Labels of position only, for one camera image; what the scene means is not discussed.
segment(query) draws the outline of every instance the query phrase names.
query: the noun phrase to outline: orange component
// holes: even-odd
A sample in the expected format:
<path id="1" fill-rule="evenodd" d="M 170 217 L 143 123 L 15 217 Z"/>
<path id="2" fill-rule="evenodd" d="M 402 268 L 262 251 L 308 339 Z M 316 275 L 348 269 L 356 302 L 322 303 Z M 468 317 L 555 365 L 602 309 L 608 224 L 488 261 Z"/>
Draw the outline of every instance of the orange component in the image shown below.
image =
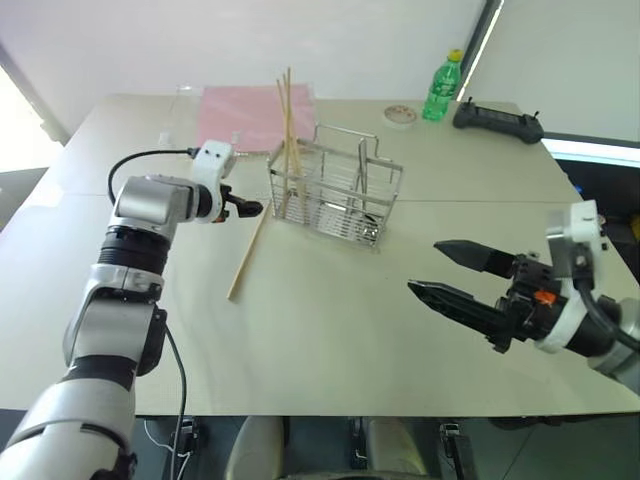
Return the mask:
<path id="1" fill-rule="evenodd" d="M 547 292 L 546 290 L 538 290 L 533 296 L 541 305 L 553 305 L 558 298 L 555 293 Z"/>

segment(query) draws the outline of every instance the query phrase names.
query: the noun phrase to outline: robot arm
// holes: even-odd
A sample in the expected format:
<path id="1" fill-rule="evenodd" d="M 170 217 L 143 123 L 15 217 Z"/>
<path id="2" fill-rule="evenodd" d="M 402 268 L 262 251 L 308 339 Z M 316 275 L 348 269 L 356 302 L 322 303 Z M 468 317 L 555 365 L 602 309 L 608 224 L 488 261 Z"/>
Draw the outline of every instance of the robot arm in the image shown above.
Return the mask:
<path id="1" fill-rule="evenodd" d="M 495 308 L 442 283 L 410 280 L 408 286 L 428 307 L 485 335 L 500 353 L 513 339 L 533 339 L 549 353 L 567 348 L 640 394 L 640 301 L 600 295 L 606 245 L 597 218 L 594 201 L 553 217 L 547 230 L 552 266 L 468 240 L 437 242 L 462 266 L 512 279 Z"/>
<path id="2" fill-rule="evenodd" d="M 122 187 L 98 262 L 64 336 L 69 369 L 27 412 L 0 456 L 3 479 L 116 480 L 135 467 L 134 381 L 160 361 L 167 313 L 158 308 L 162 272 L 178 223 L 224 221 L 262 206 L 220 185 L 230 145 L 208 141 L 194 160 L 198 183 L 132 177 Z"/>

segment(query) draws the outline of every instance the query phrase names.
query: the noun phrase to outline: metal wire basket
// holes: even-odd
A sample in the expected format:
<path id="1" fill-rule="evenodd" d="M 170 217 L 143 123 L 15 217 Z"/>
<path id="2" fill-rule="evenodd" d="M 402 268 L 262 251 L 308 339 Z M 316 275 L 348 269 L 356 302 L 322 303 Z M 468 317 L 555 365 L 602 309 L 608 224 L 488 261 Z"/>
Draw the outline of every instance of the metal wire basket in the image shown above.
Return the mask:
<path id="1" fill-rule="evenodd" d="M 358 137 L 357 153 L 317 143 L 321 129 Z M 375 135 L 316 125 L 314 140 L 298 139 L 301 172 L 285 171 L 284 142 L 267 165 L 274 216 L 373 247 L 398 196 L 403 168 L 378 156 Z M 373 155 L 367 154 L 373 144 Z"/>

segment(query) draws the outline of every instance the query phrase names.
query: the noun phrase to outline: floor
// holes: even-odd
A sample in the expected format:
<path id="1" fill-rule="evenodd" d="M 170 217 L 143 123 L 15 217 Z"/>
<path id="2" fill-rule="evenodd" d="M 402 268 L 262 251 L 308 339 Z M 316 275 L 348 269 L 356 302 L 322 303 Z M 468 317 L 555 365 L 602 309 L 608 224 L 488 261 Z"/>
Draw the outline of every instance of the floor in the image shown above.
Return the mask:
<path id="1" fill-rule="evenodd" d="M 4 444 L 22 412 L 0 411 L 0 442 Z M 242 425 L 241 417 L 209 417 L 205 447 L 188 464 L 184 480 L 223 478 L 227 457 Z M 435 421 L 407 419 L 423 457 L 429 456 Z M 172 419 L 152 420 L 149 430 L 166 442 Z M 607 416 L 560 426 L 537 424 L 517 430 L 496 427 L 487 419 L 460 421 L 473 446 L 480 480 L 638 480 L 640 479 L 640 416 Z M 285 471 L 296 473 L 348 468 L 348 427 L 344 418 L 300 417 L 291 420 Z M 139 457 L 135 480 L 162 479 L 165 451 L 147 438 L 136 422 L 134 447 Z M 450 460 L 438 452 L 438 464 L 425 461 L 433 476 L 455 479 Z"/>

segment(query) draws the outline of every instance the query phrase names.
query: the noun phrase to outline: bottle cap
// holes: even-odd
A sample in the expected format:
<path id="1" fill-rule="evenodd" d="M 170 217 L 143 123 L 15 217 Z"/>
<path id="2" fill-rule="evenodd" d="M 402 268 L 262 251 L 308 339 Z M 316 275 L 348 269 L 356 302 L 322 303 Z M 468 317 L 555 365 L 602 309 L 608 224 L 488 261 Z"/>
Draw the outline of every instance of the bottle cap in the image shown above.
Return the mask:
<path id="1" fill-rule="evenodd" d="M 451 62 L 459 62 L 460 60 L 462 60 L 462 50 L 451 50 L 449 52 L 449 55 L 447 55 L 447 58 Z"/>

